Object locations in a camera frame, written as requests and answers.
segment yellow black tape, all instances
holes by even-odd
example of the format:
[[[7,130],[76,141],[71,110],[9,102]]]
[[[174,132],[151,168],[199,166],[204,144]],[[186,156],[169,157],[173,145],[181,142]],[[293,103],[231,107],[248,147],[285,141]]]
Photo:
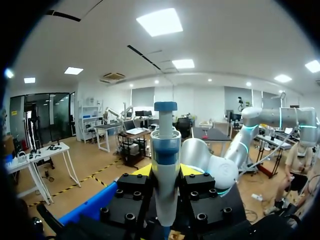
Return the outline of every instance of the yellow black tape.
[[[98,183],[102,184],[104,187],[107,187],[108,185],[105,184],[103,181],[99,180],[98,178],[96,178],[95,176],[92,176],[93,179],[95,179]]]
[[[86,180],[88,180],[88,179],[90,179],[90,178],[93,178],[93,179],[95,179],[98,183],[100,183],[100,184],[102,184],[103,186],[107,187],[108,185],[106,185],[104,182],[102,182],[102,181],[100,181],[99,179],[97,179],[96,177],[94,177],[94,175],[96,175],[96,174],[98,174],[98,173],[101,173],[103,170],[109,168],[110,166],[116,164],[117,162],[118,162],[118,160],[110,163],[109,165],[105,166],[104,168],[100,169],[99,171],[96,171],[95,173],[87,176],[86,178],[82,179],[82,180],[80,181],[80,183],[83,183],[84,181],[86,181]],[[67,188],[64,189],[64,190],[61,190],[61,191],[57,192],[56,194],[51,195],[51,197],[55,197],[55,196],[58,196],[58,195],[60,195],[60,194],[63,194],[63,193],[65,193],[66,191],[68,191],[68,190],[70,190],[70,189],[73,189],[73,188],[76,187],[76,186],[78,186],[77,183],[76,183],[76,184],[73,184],[73,185],[70,186],[70,187],[67,187]],[[35,203],[32,203],[32,204],[28,205],[28,208],[34,207],[34,206],[36,206],[36,205],[38,205],[38,204],[40,204],[40,203],[45,203],[45,201],[37,201],[37,202],[35,202]]]

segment black chair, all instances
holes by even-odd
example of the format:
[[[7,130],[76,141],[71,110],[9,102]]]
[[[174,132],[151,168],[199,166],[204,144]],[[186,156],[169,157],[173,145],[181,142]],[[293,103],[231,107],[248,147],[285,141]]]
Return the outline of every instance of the black chair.
[[[175,128],[181,133],[181,137],[186,139],[190,136],[191,121],[189,118],[178,118]]]
[[[85,125],[85,129],[88,131],[88,133],[91,133],[91,144],[96,144],[97,143],[97,140],[95,139],[95,135],[96,135],[96,131],[91,128],[91,124],[86,124]]]

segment recessed light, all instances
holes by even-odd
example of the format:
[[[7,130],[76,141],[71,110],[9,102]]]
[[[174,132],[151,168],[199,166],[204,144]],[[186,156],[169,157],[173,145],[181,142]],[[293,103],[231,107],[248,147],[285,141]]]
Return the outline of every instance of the recessed light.
[[[183,31],[180,19],[174,8],[149,13],[138,17],[136,21],[141,24],[151,37]]]
[[[35,77],[26,77],[24,79],[24,83],[25,84],[34,84],[36,82],[36,78]]]
[[[195,67],[192,59],[173,60],[172,63],[176,69],[193,69]]]
[[[8,78],[8,79],[12,79],[15,75],[14,73],[11,71],[11,69],[7,68],[4,71],[4,75]]]
[[[313,60],[305,65],[310,72],[317,73],[320,71],[320,63],[317,60]]]
[[[280,82],[280,83],[286,83],[286,82],[291,81],[292,78],[289,77],[289,76],[287,76],[287,75],[281,74],[281,75],[279,75],[279,76],[276,76],[276,77],[274,78],[274,80],[277,80],[277,81]]]
[[[78,75],[78,74],[81,73],[82,71],[83,71],[82,68],[76,68],[76,67],[71,67],[71,66],[69,66],[69,67],[65,70],[64,74]]]

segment laptop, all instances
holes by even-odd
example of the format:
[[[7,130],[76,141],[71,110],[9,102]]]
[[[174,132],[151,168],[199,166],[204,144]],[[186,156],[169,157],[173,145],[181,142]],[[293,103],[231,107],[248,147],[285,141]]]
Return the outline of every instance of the laptop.
[[[137,135],[145,131],[144,129],[136,128],[133,120],[124,121],[123,124],[127,134]]]

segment yellow pad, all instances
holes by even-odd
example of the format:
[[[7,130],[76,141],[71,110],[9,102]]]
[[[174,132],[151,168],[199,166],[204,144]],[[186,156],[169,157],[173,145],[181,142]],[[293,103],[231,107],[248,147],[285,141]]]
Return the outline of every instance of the yellow pad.
[[[180,163],[180,167],[182,169],[182,173],[184,176],[187,176],[187,175],[190,175],[190,174],[201,174],[201,172],[198,172],[197,170],[194,170],[182,163]],[[131,173],[132,175],[138,175],[138,174],[141,174],[141,175],[144,175],[144,176],[149,176],[149,173],[150,173],[150,170],[151,170],[151,163],[148,164],[147,166],[144,166],[143,168],[140,168],[139,170],[137,171],[134,171],[133,173]]]

